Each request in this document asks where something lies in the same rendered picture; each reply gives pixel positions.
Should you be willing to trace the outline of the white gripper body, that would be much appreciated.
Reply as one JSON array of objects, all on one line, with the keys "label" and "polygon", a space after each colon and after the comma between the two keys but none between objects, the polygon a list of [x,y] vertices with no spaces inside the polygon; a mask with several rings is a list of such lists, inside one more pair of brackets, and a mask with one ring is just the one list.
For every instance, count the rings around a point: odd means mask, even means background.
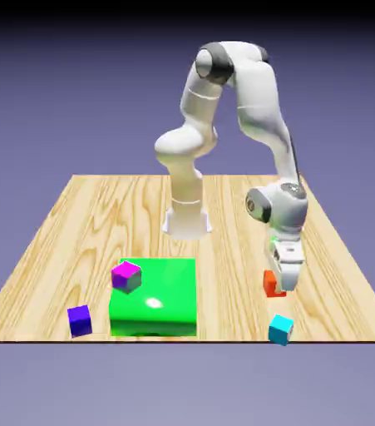
[{"label": "white gripper body", "polygon": [[265,251],[269,268],[276,279],[276,291],[293,291],[299,281],[299,274],[304,263],[301,247],[282,247],[281,250],[268,248]]}]

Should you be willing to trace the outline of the small orange cube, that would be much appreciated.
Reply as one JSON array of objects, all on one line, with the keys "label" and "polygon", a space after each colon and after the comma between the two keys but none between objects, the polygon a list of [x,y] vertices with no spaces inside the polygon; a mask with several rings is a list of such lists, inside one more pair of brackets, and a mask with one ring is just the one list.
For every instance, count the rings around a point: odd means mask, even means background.
[{"label": "small orange cube", "polygon": [[268,298],[285,297],[285,291],[276,291],[277,280],[272,270],[265,270],[263,277],[263,288]]}]

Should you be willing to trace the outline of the small magenta cube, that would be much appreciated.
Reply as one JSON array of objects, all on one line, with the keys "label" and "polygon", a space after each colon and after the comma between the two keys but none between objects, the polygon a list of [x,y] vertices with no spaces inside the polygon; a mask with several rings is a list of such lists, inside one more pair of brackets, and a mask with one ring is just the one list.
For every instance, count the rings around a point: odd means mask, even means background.
[{"label": "small magenta cube", "polygon": [[141,267],[122,261],[111,270],[111,283],[114,290],[129,294],[141,285]]}]

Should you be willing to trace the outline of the small cyan cube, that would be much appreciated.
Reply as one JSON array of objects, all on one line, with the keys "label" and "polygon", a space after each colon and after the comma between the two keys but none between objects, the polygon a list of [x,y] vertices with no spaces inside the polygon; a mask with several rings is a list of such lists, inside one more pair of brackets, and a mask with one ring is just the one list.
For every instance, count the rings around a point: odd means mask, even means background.
[{"label": "small cyan cube", "polygon": [[275,315],[269,324],[270,342],[286,346],[294,328],[294,321],[282,315]]}]

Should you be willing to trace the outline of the large green box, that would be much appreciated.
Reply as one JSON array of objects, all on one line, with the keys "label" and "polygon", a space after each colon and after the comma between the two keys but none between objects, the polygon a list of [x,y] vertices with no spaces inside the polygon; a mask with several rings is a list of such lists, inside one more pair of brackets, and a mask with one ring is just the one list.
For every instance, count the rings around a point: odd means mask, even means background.
[{"label": "large green box", "polygon": [[129,294],[112,287],[111,334],[123,337],[195,336],[195,259],[122,258],[120,263],[124,260],[141,267],[141,285]]}]

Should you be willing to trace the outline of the small purple cube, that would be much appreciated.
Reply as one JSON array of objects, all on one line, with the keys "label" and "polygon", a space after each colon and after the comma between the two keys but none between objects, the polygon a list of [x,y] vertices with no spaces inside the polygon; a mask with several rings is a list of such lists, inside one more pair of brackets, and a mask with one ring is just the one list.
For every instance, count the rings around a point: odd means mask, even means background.
[{"label": "small purple cube", "polygon": [[91,315],[88,305],[80,305],[67,310],[72,338],[92,333]]}]

